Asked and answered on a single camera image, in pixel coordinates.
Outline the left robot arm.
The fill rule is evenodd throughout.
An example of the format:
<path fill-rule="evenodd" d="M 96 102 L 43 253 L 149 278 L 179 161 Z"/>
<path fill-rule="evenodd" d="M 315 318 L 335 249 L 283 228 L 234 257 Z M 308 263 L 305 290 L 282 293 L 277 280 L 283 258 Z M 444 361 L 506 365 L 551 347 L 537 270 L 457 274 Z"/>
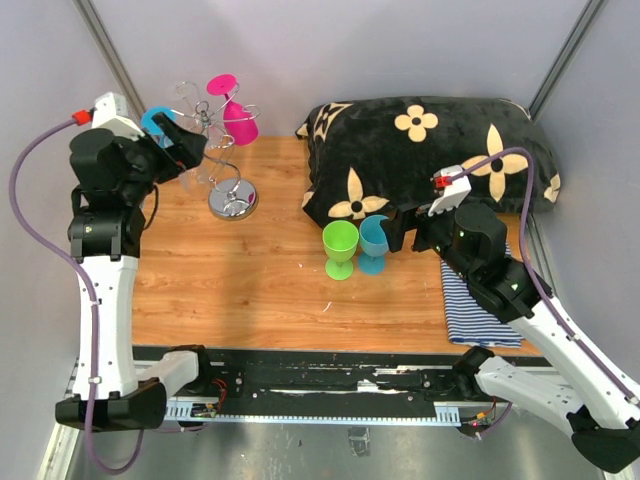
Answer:
<path fill-rule="evenodd" d="M 94 432 L 159 427 L 168 399 L 185 388 L 207 393 L 214 371 L 201 345 L 170 349 L 137 374 L 132 299 L 146 220 L 141 205 L 158 185 L 199 166 L 205 136 L 180 127 L 167 110 L 155 127 L 114 116 L 74 137 L 70 165 L 78 180 L 68 228 L 79 268 L 80 351 L 72 394 L 55 406 L 58 423 Z"/>

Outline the light blue wine glass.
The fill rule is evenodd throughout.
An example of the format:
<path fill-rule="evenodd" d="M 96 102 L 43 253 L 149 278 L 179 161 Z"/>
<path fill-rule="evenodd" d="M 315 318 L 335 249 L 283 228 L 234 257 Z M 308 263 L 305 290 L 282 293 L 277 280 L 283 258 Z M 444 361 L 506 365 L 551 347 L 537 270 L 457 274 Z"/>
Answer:
<path fill-rule="evenodd" d="M 378 275 L 386 267 L 385 255 L 389 251 L 387 237 L 381 222 L 385 215 L 372 215 L 365 218 L 359 226 L 361 254 L 358 257 L 360 270 L 367 275 Z"/>

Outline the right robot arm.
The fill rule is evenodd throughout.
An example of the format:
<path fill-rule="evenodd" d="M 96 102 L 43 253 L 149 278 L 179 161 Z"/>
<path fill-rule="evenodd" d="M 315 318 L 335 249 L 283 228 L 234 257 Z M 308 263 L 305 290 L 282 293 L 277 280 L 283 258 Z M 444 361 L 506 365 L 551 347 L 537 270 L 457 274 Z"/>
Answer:
<path fill-rule="evenodd" d="M 544 380 L 474 347 L 458 362 L 455 392 L 515 403 L 554 425 L 599 469 L 618 473 L 639 458 L 639 385 L 571 319 L 525 256 L 506 252 L 506 225 L 484 204 L 430 216 L 400 211 L 382 222 L 392 252 L 406 232 L 416 252 L 434 251 L 463 280 L 476 303 L 543 354 L 564 380 Z"/>

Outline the green wine glass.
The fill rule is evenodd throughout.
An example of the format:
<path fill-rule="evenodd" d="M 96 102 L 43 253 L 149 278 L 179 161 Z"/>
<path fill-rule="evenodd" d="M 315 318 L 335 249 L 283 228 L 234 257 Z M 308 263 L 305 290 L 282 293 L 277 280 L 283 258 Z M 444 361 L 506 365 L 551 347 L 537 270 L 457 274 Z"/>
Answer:
<path fill-rule="evenodd" d="M 328 256 L 326 274 L 336 281 L 348 279 L 354 270 L 352 258 L 359 244 L 358 228 L 346 220 L 332 221 L 323 229 L 322 241 Z"/>

